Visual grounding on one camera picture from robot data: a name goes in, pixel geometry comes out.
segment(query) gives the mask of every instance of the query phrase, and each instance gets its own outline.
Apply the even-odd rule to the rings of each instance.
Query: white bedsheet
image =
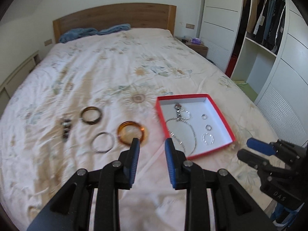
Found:
[[[120,193],[121,229],[184,230],[185,191],[171,187],[153,106],[157,96],[194,93],[210,94],[237,139],[195,162],[213,171],[228,169],[265,209],[271,199],[260,192],[256,171],[236,153],[252,136],[277,140],[268,122],[229,78],[169,31],[136,28],[55,45],[16,91],[0,120],[1,203],[8,215],[26,230],[77,169],[101,169],[127,149],[116,141],[107,154],[95,154],[89,145],[93,136],[115,135],[122,122],[132,120],[146,127],[147,138],[135,184]],[[135,97],[140,94],[142,103]],[[81,122],[87,106],[103,110],[99,124]],[[73,124],[67,143],[61,138],[63,116]],[[271,162],[279,166],[277,159]]]

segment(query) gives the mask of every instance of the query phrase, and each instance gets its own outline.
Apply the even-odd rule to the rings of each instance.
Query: screw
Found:
[[[114,166],[114,167],[119,167],[119,166],[121,166],[121,162],[120,161],[114,161],[113,163],[112,163],[112,166]]]
[[[219,173],[221,176],[226,176],[226,175],[228,174],[228,171],[225,170],[224,168],[222,168],[222,169],[220,169],[220,170],[218,171],[218,173]]]
[[[86,174],[86,170],[84,168],[78,169],[77,174],[79,176],[84,176]]]
[[[186,167],[191,167],[193,165],[193,162],[192,161],[189,161],[189,160],[186,160],[183,162],[184,166]]]

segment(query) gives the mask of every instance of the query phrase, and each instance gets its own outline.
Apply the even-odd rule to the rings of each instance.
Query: silver chain necklace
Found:
[[[177,117],[173,117],[173,118],[168,119],[168,120],[166,121],[166,123],[169,122],[169,121],[172,121],[172,120],[176,120],[177,122],[181,121],[181,122],[184,122],[185,124],[187,124],[188,126],[190,126],[190,128],[192,129],[192,133],[193,133],[194,139],[195,139],[195,146],[194,146],[192,152],[191,152],[189,155],[186,153],[186,149],[185,149],[185,146],[184,146],[183,142],[182,142],[178,137],[176,137],[176,136],[174,135],[174,133],[171,132],[171,131],[168,129],[168,127],[167,127],[167,129],[168,129],[168,131],[169,131],[171,137],[173,137],[173,138],[182,146],[185,155],[186,155],[186,156],[190,156],[190,155],[195,151],[195,149],[196,149],[196,147],[197,147],[197,137],[196,137],[195,131],[193,130],[192,125],[191,125],[190,123],[188,123],[188,122],[185,121],[185,120],[188,120],[189,118],[187,119],[187,118],[183,118],[183,117],[182,117],[181,112],[183,112],[184,110],[181,111],[181,107],[182,107],[182,106],[181,106],[179,103],[176,103],[176,104],[175,104],[174,108],[177,110]]]

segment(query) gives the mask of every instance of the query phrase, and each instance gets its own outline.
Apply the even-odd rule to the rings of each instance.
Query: nightstand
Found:
[[[203,57],[205,57],[208,52],[208,47],[204,46],[203,44],[195,44],[188,41],[185,43],[185,45],[196,51],[199,55],[202,55]]]

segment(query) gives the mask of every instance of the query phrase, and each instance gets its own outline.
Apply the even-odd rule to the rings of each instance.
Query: wooden headboard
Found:
[[[163,28],[174,34],[177,7],[158,3],[119,3],[89,8],[53,21],[56,43],[73,28],[102,30],[129,23],[132,28]]]

